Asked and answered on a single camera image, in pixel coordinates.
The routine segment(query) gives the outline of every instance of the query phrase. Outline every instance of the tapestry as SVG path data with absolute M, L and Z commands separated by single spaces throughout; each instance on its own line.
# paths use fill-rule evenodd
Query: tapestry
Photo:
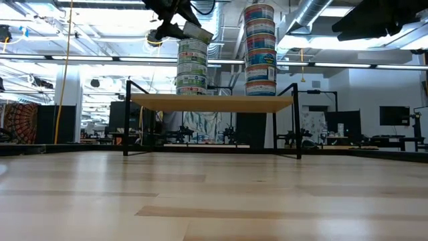
M 215 143 L 220 122 L 219 112 L 184 112 L 184 126 L 198 133 L 198 142 Z
M 327 129 L 326 116 L 323 112 L 301 112 L 300 127 L 312 134 L 312 137 L 308 137 L 308 139 L 318 143 L 322 130 Z
M 6 104 L 3 106 L 3 128 L 11 132 L 13 142 L 34 144 L 37 130 L 37 104 Z

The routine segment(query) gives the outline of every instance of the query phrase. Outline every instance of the ceiling light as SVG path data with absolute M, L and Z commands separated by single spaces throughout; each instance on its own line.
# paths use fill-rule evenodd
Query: ceiling light
M 45 56 L 23 55 L 23 54 L 0 54 L 0 59 L 44 59 Z
M 177 63 L 177 59 L 174 58 L 119 58 L 119 60 L 129 62 Z
M 327 7 L 320 16 L 322 17 L 344 17 L 348 14 L 354 7 Z
M 428 49 L 428 35 L 421 37 L 406 46 L 401 48 L 402 50 L 420 50 Z
M 406 65 L 378 65 L 383 70 L 428 70 L 428 66 L 406 66 Z
M 208 64 L 244 64 L 243 60 L 208 60 Z
M 59 2 L 69 3 L 71 0 L 58 0 Z M 106 4 L 135 4 L 144 5 L 142 1 L 126 1 L 126 0 L 73 0 L 74 3 L 106 3 Z
M 337 68 L 370 68 L 370 64 L 335 64 L 335 63 L 315 63 L 317 67 L 337 67 Z
M 366 50 L 375 42 L 377 39 L 339 41 L 337 37 L 315 37 L 310 41 L 310 47 L 320 50 Z
M 52 56 L 54 60 L 65 60 L 67 56 Z M 105 56 L 68 56 L 68 60 L 92 60 L 92 61 L 112 61 L 112 57 Z
M 277 62 L 277 66 L 308 66 L 309 63 L 305 62 Z

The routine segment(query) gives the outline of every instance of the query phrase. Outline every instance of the black partition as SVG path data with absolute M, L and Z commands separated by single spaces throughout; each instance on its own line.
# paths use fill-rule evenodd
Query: black partition
M 53 144 L 59 106 L 39 106 L 37 112 L 37 132 L 35 144 Z M 76 106 L 62 106 L 58 127 L 58 144 L 74 142 L 76 129 Z

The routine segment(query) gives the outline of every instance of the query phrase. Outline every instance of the shelf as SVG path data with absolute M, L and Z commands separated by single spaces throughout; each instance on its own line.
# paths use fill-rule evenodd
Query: shelf
M 181 96 L 132 94 L 131 100 L 149 110 L 274 113 L 293 103 L 283 96 Z

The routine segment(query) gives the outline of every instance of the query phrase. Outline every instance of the black metal table frame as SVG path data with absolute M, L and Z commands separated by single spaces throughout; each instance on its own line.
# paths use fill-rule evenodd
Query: black metal table frame
M 129 156 L 129 155 L 137 155 L 137 154 L 143 154 L 143 153 L 148 153 L 151 151 L 170 151 L 170 152 L 174 152 L 174 148 L 168 148 L 168 147 L 155 147 L 154 145 L 154 135 L 153 135 L 153 130 L 154 130 L 154 120 L 155 120 L 155 114 L 154 111 L 151 112 L 150 115 L 150 140 L 149 143 L 150 145 L 148 146 L 148 148 L 144 148 L 143 152 L 139 152 L 139 153 L 129 153 L 129 118 L 130 118 L 130 102 L 131 102 L 131 88 L 132 86 L 137 87 L 139 90 L 141 90 L 143 93 L 145 94 L 149 94 L 145 89 L 141 88 L 139 85 L 137 85 L 135 82 L 131 81 L 131 80 L 127 80 L 126 81 L 126 98 L 125 98 L 125 123 L 124 123 L 124 138 L 122 140 L 122 145 L 123 145 L 123 155 L 124 156 Z M 282 96 L 283 94 L 285 94 L 287 91 L 291 90 L 294 93 L 298 92 L 298 85 L 297 83 L 292 83 L 291 85 L 289 85 L 286 89 L 284 89 L 283 91 L 281 91 L 278 96 Z M 294 94 L 292 96 L 293 98 L 293 111 L 294 111 L 294 127 L 296 129 L 296 159 L 301 159 L 302 158 L 302 136 L 300 133 L 300 107 L 299 107 L 299 96 L 298 94 Z M 276 112 L 272 113 L 272 124 L 273 124 L 273 130 L 274 130 L 274 147 L 273 149 L 264 149 L 264 153 L 265 154 L 274 154 L 274 155 L 280 155 L 281 151 L 278 149 L 278 135 L 277 135 L 277 119 L 276 119 Z M 222 150 L 221 148 L 212 148 L 210 149 L 210 151 L 212 151 L 213 153 L 230 153 L 230 149 L 229 150 Z M 254 150 L 248 150 L 248 149 L 243 149 L 243 150 L 239 150 L 237 151 L 237 153 L 254 153 Z

